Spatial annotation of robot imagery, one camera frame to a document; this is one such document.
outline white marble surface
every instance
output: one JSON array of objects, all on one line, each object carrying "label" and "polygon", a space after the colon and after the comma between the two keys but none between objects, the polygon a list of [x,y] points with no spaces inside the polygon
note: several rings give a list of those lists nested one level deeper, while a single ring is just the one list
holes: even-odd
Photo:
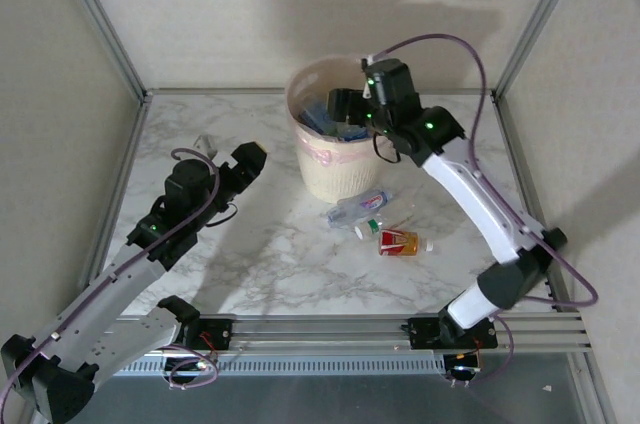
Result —
[{"label": "white marble surface", "polygon": [[[423,96],[447,108],[467,129],[477,96]],[[388,165],[381,184],[415,194],[420,216],[411,226],[435,242],[436,252],[414,258],[382,257],[373,242],[332,230],[322,214],[331,206],[302,182],[279,95],[157,96],[137,150],[109,250],[112,258],[135,223],[146,215],[175,161],[169,152],[190,146],[202,133],[216,137],[228,157],[255,140],[269,153],[259,178],[235,200],[230,222],[204,229],[199,243],[125,314],[146,314],[177,294],[202,313],[395,314],[437,311],[493,262],[477,229],[457,203],[410,162]],[[478,155],[509,192],[516,185],[493,107],[487,102]],[[535,295],[547,295],[543,285]],[[515,310],[549,311],[536,303]]]}]

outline bottle cap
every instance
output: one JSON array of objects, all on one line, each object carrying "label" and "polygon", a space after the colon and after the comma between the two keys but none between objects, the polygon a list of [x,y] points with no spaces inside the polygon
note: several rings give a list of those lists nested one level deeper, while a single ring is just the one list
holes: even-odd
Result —
[{"label": "bottle cap", "polygon": [[373,237],[375,233],[380,231],[380,228],[378,227],[378,223],[375,219],[370,219],[368,221],[361,222],[360,224],[356,224],[354,230],[356,231],[356,236],[364,240]]}]

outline black cable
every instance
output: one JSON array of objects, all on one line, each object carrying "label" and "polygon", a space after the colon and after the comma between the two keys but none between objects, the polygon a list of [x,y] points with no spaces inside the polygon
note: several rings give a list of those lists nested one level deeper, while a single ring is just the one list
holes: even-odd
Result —
[{"label": "black cable", "polygon": [[373,150],[375,151],[376,156],[378,156],[383,161],[388,162],[389,164],[397,164],[397,163],[399,163],[401,158],[400,158],[400,153],[398,151],[396,151],[396,160],[395,161],[392,161],[391,159],[387,159],[386,157],[382,157],[380,155],[380,151],[378,150],[378,142],[377,142],[377,139],[378,139],[379,136],[381,136],[380,133],[378,133],[378,132],[374,132],[373,133]]},{"label": "black cable", "polygon": [[238,213],[238,206],[236,206],[233,202],[229,203],[230,206],[233,206],[233,208],[235,209],[235,211],[233,211],[233,214],[231,214],[230,216],[227,216],[223,219],[220,219],[219,221],[216,222],[211,222],[209,224],[205,224],[204,227],[216,227],[219,226],[220,224],[224,224],[227,221],[230,221],[231,219],[233,219],[236,214]]}]

